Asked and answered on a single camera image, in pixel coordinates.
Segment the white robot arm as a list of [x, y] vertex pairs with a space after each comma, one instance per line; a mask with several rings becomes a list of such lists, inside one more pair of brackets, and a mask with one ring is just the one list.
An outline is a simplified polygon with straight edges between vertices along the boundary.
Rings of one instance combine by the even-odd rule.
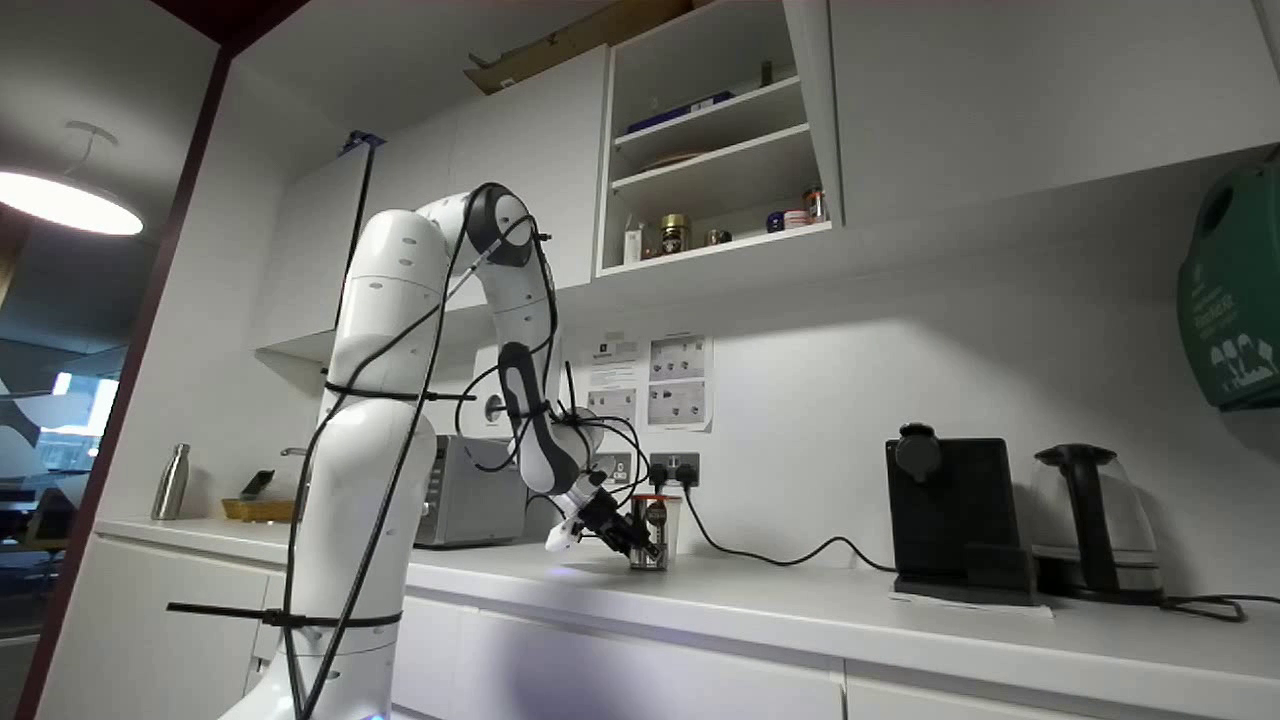
[[626, 558], [655, 552], [592, 467], [601, 418], [549, 399], [557, 301], [531, 207], [496, 181], [422, 207], [382, 207], [344, 277], [285, 597], [258, 613], [279, 628], [279, 647], [218, 720], [386, 720], [408, 555], [434, 463], [422, 402], [448, 286], [466, 277], [482, 282], [499, 329], [514, 471], [559, 508], [549, 544], [592, 533]]

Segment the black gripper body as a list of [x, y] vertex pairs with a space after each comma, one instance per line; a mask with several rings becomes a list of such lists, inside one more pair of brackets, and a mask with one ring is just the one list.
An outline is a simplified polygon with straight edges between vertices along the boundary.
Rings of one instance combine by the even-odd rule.
[[574, 493], [574, 523], [603, 541], [610, 552], [634, 552], [642, 533], [601, 488]]

